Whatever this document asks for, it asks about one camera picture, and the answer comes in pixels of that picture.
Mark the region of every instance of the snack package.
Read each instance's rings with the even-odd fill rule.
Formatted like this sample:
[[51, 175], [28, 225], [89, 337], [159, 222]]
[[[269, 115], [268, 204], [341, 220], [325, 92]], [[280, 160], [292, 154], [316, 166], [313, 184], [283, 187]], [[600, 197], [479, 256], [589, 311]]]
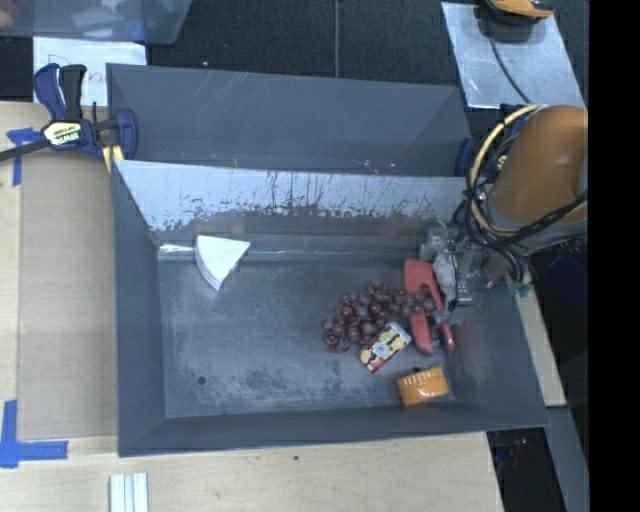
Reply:
[[409, 343], [411, 336], [407, 331], [396, 322], [389, 322], [371, 343], [362, 347], [357, 357], [367, 370], [375, 373]]

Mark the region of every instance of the white paper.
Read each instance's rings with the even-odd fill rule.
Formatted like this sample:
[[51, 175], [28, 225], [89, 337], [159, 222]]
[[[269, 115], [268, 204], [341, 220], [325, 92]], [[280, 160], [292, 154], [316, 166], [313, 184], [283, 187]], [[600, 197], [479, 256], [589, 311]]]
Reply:
[[108, 106], [107, 63], [145, 66], [145, 47], [136, 43], [111, 41], [87, 41], [82, 39], [33, 38], [33, 72], [55, 62], [60, 66], [83, 64], [87, 67], [82, 82], [82, 106], [95, 102], [99, 107]]
[[196, 240], [196, 263], [207, 282], [219, 290], [222, 281], [235, 270], [250, 245], [250, 242], [241, 240], [199, 236]]

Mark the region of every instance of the blue tape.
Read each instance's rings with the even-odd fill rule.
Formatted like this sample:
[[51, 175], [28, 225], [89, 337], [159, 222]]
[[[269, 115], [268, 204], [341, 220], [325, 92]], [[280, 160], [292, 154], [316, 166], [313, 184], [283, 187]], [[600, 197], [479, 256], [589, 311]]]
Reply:
[[67, 458], [69, 441], [36, 441], [23, 443], [16, 440], [18, 401], [4, 403], [2, 436], [0, 436], [0, 468], [17, 468], [25, 460], [61, 460]]
[[[38, 142], [44, 139], [43, 135], [33, 128], [20, 128], [19, 130], [9, 130], [7, 137], [14, 143], [16, 147], [25, 143]], [[22, 157], [17, 156], [13, 161], [13, 186], [16, 187], [22, 183]]]

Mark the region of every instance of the plywood surface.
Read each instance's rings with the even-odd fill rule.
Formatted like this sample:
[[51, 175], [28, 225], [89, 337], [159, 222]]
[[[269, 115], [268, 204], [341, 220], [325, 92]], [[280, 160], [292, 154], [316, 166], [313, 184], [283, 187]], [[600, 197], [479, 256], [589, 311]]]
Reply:
[[[8, 129], [47, 120], [39, 105], [0, 102], [0, 147]], [[36, 182], [24, 190], [11, 187], [11, 162], [0, 164], [0, 406], [19, 398], [28, 437], [66, 437], [56, 432], [69, 421], [79, 437], [69, 460], [0, 469], [0, 511], [107, 510], [109, 476], [134, 472], [148, 473], [154, 511], [503, 510], [482, 433], [119, 459], [115, 437], [101, 435], [115, 425], [107, 175], [66, 158], [34, 155], [25, 173]], [[32, 244], [22, 263], [21, 192], [23, 246]], [[556, 405], [564, 395], [534, 302], [521, 301], [521, 313], [545, 401]]]

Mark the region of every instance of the black floor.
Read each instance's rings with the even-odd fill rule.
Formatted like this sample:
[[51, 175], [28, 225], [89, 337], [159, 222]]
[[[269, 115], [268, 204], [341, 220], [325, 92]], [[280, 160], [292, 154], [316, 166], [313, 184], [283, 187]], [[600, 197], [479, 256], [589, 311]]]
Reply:
[[[551, 3], [589, 105], [589, 1]], [[160, 66], [459, 85], [441, 2], [433, 0], [194, 0], [175, 44], [147, 49], [149, 63]], [[0, 100], [31, 101], [31, 78], [31, 40], [0, 36]], [[467, 116], [479, 137], [494, 126], [498, 113], [469, 109]], [[581, 365], [587, 353], [586, 309], [560, 285], [564, 278], [573, 280], [574, 288], [586, 293], [586, 262], [584, 273], [576, 271], [579, 263], [576, 272], [559, 278], [558, 261], [582, 262], [585, 255], [562, 257], [547, 253], [534, 260], [536, 289], [588, 460], [586, 362]], [[541, 431], [489, 433], [489, 440], [507, 512], [564, 510]]]

